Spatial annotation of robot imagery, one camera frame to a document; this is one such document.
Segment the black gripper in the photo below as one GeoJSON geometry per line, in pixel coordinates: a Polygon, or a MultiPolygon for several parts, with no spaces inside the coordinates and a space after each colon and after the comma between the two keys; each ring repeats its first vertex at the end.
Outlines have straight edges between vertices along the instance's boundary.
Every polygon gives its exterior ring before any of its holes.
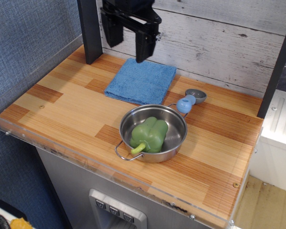
{"type": "Polygon", "coordinates": [[[159,33],[160,16],[153,0],[103,0],[102,25],[107,43],[114,47],[123,42],[123,28],[135,33],[136,62],[151,57],[159,33]]]}

